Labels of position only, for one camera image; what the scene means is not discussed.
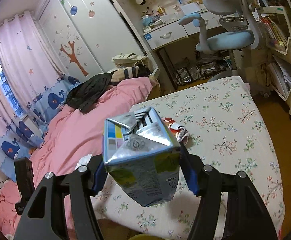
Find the recycling symbol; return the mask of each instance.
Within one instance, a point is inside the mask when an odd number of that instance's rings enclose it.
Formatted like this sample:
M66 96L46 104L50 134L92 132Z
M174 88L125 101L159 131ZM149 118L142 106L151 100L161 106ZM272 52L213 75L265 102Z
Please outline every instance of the recycling symbol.
M145 142L140 138L133 138L127 143L127 147L133 151L142 150L145 146Z

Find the floral bedsheet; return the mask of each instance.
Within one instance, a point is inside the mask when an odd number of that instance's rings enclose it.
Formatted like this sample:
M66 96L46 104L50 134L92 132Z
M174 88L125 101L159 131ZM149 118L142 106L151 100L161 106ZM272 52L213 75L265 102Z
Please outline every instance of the floral bedsheet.
M245 171L260 193L277 232L285 207L278 160L263 119L240 77L205 83L132 107L153 106L191 134L186 147L220 172ZM200 198L188 190L180 172L172 201L143 208L108 176L103 191L91 198L97 218L167 239L187 239ZM215 239L221 239L227 208L223 193Z

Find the black device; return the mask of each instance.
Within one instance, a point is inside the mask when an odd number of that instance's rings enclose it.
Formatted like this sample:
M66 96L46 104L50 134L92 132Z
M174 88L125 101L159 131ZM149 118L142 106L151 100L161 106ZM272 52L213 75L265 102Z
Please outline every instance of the black device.
M180 167L200 205L188 240L212 240L217 225L221 193L228 192L223 239L277 240L271 217L248 175L218 172L189 154L181 144ZM15 233L15 240L68 239L64 198L71 196L71 209L78 240L103 240L90 196L102 190L107 172L102 155L93 156L87 166L71 174L48 172L28 201Z
M20 158L14 161L14 169L21 200L16 203L15 210L22 215L23 210L34 193L32 162L28 158Z

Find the pink bedding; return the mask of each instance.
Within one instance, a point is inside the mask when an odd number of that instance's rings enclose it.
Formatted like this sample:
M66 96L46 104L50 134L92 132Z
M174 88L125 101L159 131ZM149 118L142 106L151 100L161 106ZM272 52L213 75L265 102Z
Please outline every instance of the pink bedding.
M34 186L49 171L57 176L67 174L74 170L81 157L90 153L101 154L104 120L124 114L133 105L145 101L153 85L146 77L123 80L118 86L106 91L95 103L95 108L85 115L65 105L50 122L44 145L30 158ZM5 235L13 235L20 220L14 208L18 201L20 196L17 184L9 181L0 192L0 230ZM65 198L65 213L69 236L74 238L69 196Z

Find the metal screw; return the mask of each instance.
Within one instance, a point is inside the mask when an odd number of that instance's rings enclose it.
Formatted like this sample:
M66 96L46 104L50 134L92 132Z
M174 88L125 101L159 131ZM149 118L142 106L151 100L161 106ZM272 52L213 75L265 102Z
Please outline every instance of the metal screw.
M46 179L50 179L50 178L53 177L53 173L52 173L52 172L48 172L48 173L45 174L44 177L45 177Z
M238 175L240 178L245 178L247 176L247 174L244 171L239 171Z
M213 170L212 166L211 165L204 165L203 169L207 172L210 172Z
M87 170L87 166L85 166L85 165L82 165L79 167L80 172L85 172L86 170Z

